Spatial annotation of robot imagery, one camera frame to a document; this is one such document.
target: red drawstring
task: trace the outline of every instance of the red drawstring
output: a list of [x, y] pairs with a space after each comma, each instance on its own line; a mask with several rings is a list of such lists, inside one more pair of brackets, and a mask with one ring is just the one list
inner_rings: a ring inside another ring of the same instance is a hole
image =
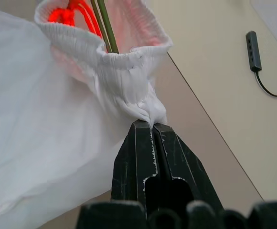
[[98, 35], [102, 38], [102, 34], [100, 32], [99, 25], [97, 20], [93, 14], [91, 8], [86, 4], [84, 0], [70, 0], [66, 9], [57, 8], [52, 11], [52, 13], [48, 17], [49, 22], [60, 22], [66, 25], [75, 26], [74, 21], [74, 10], [78, 10], [81, 12], [83, 17], [85, 18], [85, 22], [90, 30], [90, 32]]

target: red cord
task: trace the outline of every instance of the red cord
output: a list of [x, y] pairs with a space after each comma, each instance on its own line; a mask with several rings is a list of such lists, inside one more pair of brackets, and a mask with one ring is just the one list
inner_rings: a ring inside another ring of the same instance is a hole
[[102, 38], [102, 34], [100, 32], [99, 25], [97, 20], [93, 14], [93, 11], [88, 6], [88, 4], [84, 0], [70, 0], [66, 9], [57, 8], [52, 11], [52, 13], [48, 17], [49, 22], [60, 22], [66, 25], [75, 26], [74, 21], [74, 10], [78, 10], [81, 12], [83, 17], [85, 18], [85, 22], [90, 30], [90, 32], [98, 35]]

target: black wire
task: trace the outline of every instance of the black wire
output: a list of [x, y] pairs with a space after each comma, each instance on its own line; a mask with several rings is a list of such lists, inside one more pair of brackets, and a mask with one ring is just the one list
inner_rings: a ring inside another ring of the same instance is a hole
[[262, 81], [260, 80], [260, 78], [258, 76], [258, 72], [256, 72], [255, 75], [256, 75], [256, 78], [257, 78], [257, 81], [258, 81], [259, 85], [261, 85], [261, 87], [264, 89], [264, 91], [267, 94], [269, 94], [269, 95], [271, 95], [273, 97], [277, 97], [277, 94], [272, 94], [270, 91], [267, 90], [267, 88], [265, 88], [265, 86], [263, 85]]

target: beige wall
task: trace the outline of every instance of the beige wall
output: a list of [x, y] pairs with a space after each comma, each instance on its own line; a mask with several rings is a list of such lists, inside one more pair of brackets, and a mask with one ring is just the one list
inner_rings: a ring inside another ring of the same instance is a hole
[[277, 99], [249, 69], [257, 32], [265, 86], [277, 93], [277, 41], [250, 0], [150, 0], [175, 46], [170, 54], [264, 199], [277, 199]]

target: white cloth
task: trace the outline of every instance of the white cloth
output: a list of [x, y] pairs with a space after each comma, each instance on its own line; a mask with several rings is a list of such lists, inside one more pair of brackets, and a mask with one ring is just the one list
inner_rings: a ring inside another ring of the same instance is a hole
[[[37, 228], [109, 190], [130, 124], [166, 122], [151, 72], [171, 41], [149, 9], [107, 5], [123, 52], [112, 54], [87, 31], [46, 22], [67, 2], [37, 8], [47, 38], [0, 12], [0, 229]], [[123, 14], [131, 20], [119, 27]]]

